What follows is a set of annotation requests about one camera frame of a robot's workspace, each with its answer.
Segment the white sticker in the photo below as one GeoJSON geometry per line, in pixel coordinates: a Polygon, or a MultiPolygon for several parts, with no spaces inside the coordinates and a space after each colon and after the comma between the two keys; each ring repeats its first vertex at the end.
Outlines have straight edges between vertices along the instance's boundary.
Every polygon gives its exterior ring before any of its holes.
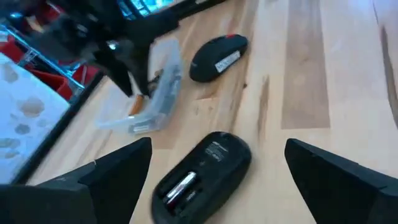
{"type": "Polygon", "coordinates": [[[226,68],[228,68],[232,63],[237,61],[241,57],[241,53],[237,50],[233,52],[230,56],[224,58],[223,60],[219,61],[216,63],[216,69],[218,73],[221,73],[224,71],[226,68]]]}

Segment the wireless mouse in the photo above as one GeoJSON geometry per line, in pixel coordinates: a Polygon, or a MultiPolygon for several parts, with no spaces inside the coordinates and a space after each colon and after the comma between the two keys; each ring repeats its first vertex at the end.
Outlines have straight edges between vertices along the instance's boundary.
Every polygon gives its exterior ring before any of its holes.
{"type": "Polygon", "coordinates": [[[248,49],[248,39],[230,34],[217,37],[205,43],[195,54],[190,77],[193,81],[206,83],[218,78],[248,49]]]}
{"type": "Polygon", "coordinates": [[[204,223],[238,188],[251,158],[249,146],[237,136],[207,135],[156,186],[154,223],[204,223]]]}

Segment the wooden table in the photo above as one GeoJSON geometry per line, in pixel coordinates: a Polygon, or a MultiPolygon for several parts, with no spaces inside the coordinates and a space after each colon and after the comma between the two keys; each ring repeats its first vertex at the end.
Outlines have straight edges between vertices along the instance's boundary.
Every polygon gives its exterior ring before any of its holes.
{"type": "MultiPolygon", "coordinates": [[[[187,68],[198,48],[221,34],[245,35],[251,49],[207,85],[191,81],[186,69],[171,123],[147,135],[154,153],[132,223],[152,223],[152,189],[214,130],[247,141],[253,162],[209,223],[315,222],[287,168],[287,138],[398,177],[397,12],[395,0],[229,0],[182,21],[174,34],[187,68]]],[[[95,114],[111,85],[101,82],[31,184],[141,137],[96,128],[95,114]]]]}

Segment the computer mouse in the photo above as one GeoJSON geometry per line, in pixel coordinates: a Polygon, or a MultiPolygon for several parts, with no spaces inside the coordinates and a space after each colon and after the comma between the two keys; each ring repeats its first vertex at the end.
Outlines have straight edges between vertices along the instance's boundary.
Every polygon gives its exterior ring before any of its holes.
{"type": "Polygon", "coordinates": [[[205,43],[193,57],[190,77],[200,83],[211,82],[221,76],[248,49],[248,39],[230,34],[205,43]]]}

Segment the plastic blister pack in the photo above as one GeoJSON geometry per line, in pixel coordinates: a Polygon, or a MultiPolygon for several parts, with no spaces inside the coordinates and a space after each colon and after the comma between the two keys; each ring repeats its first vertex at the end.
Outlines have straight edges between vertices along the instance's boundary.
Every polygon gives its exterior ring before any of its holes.
{"type": "Polygon", "coordinates": [[[183,72],[180,47],[176,38],[160,40],[152,47],[149,76],[154,77],[156,71],[162,71],[159,82],[152,98],[145,99],[144,108],[140,113],[129,116],[136,96],[129,98],[118,87],[112,86],[96,119],[97,126],[131,134],[155,131],[166,126],[180,92],[183,72]]]}

